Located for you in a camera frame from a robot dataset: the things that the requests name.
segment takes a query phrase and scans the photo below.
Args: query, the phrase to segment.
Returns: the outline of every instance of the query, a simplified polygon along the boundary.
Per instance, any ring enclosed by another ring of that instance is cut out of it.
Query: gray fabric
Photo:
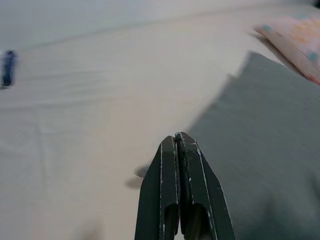
[[[238,240],[320,239],[320,88],[252,53],[188,131],[216,173]]]

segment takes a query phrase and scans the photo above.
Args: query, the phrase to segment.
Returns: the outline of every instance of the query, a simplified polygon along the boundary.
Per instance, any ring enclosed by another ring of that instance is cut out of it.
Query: blue object
[[[13,84],[14,67],[16,62],[16,53],[12,50],[6,51],[2,65],[2,87],[8,88]]]
[[[307,58],[308,58],[311,62],[315,63],[315,62],[317,62],[317,60],[318,60],[318,54],[317,54],[316,52],[314,52],[314,51],[311,51],[311,52],[309,52],[309,53],[307,54]]]
[[[267,33],[270,33],[272,31],[272,27],[269,25],[263,25],[263,30],[265,30]]]

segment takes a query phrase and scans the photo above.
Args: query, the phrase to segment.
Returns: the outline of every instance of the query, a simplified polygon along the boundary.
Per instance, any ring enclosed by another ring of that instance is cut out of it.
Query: white wall
[[[239,6],[313,0],[0,0],[0,49]]]

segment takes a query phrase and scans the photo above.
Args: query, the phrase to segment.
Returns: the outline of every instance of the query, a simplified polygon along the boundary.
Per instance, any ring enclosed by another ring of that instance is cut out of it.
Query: pink patterned cloth
[[[320,14],[285,16],[255,27],[309,80],[320,84]]]

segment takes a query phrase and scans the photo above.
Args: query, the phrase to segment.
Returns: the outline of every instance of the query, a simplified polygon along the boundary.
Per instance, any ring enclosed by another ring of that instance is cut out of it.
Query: white sheet
[[[16,84],[0,92],[0,238],[133,239],[134,170],[188,129],[248,51],[279,61],[253,25],[310,11],[247,8],[19,52]]]

